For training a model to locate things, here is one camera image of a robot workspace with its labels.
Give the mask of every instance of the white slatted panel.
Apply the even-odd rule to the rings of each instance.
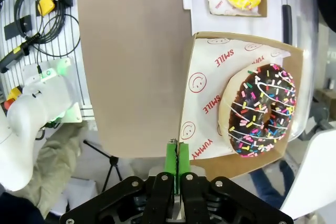
[[[0,25],[1,25],[1,33],[0,33],[0,58],[2,59],[5,55],[7,55],[13,48],[19,46],[24,39],[21,36],[17,36],[10,40],[5,40],[4,36],[4,27],[12,22],[14,22],[14,4],[16,0],[5,0],[3,3],[3,8],[0,12]],[[70,14],[78,19],[78,9],[77,9],[77,0],[73,0],[73,7],[67,8],[66,13]],[[21,17],[31,14],[32,23],[33,23],[33,31],[29,32],[29,35],[33,35],[37,33],[39,26],[41,24],[41,19],[43,19],[44,25],[48,22],[48,20],[55,16],[54,12],[51,12],[48,16],[41,18],[37,17],[35,13],[35,0],[25,0],[22,6]],[[60,33],[57,39],[52,42],[41,45],[41,49],[43,51],[48,52],[53,55],[63,55],[67,52],[71,51],[73,47],[76,45],[79,38],[79,27],[76,21],[68,16],[66,16],[66,22],[63,31]],[[9,91],[18,86],[19,84],[23,85],[23,75],[22,69],[25,65],[35,64],[37,57],[37,50],[34,48],[30,49],[29,56],[25,56],[19,63],[13,66],[9,71],[5,74],[1,74],[1,80],[4,86],[4,92],[6,94]],[[39,62],[53,60],[53,57],[46,56],[45,54],[38,54]],[[68,55],[69,58],[73,59],[73,62],[76,64],[77,69],[77,94],[79,97],[79,103],[82,111],[82,116],[84,120],[92,120],[93,110],[90,102],[89,91],[86,84],[85,70],[83,65],[82,58],[82,50],[81,44],[77,47],[77,49]]]

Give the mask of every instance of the beige pants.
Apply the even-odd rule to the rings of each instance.
[[[39,151],[28,185],[12,194],[30,200],[46,218],[76,168],[86,129],[86,123],[62,125]]]

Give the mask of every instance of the dark clothing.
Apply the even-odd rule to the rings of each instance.
[[[280,209],[284,203],[295,178],[292,169],[289,167],[286,161],[281,160],[279,167],[284,176],[284,195],[281,195],[272,187],[272,184],[264,173],[263,169],[258,169],[250,173],[253,184],[257,189],[259,198],[277,209]]]
[[[0,196],[0,223],[44,224],[40,211],[28,200],[8,193]]]

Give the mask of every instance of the person's leg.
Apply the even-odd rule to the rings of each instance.
[[[284,197],[286,198],[294,182],[295,176],[294,176],[293,170],[289,167],[289,165],[287,164],[285,160],[280,161],[279,167],[280,167],[280,171],[282,172],[284,176],[284,181],[283,181],[285,183]]]
[[[253,184],[257,189],[259,198],[270,204],[271,206],[280,209],[284,197],[276,191],[270,183],[263,169],[258,169],[250,173]]]
[[[75,170],[80,155],[80,141],[86,133],[86,122],[64,124],[38,153],[33,176],[28,185],[12,193],[29,199],[46,218]]]

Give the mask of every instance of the blue jeans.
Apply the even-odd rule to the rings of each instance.
[[[295,178],[292,169],[289,167],[286,161],[281,160],[279,162],[279,167],[284,176],[284,195],[281,195],[272,187],[272,184],[270,183],[263,169],[258,169],[250,173],[253,184],[257,189],[259,198],[277,209],[280,209],[282,203],[284,203]]]

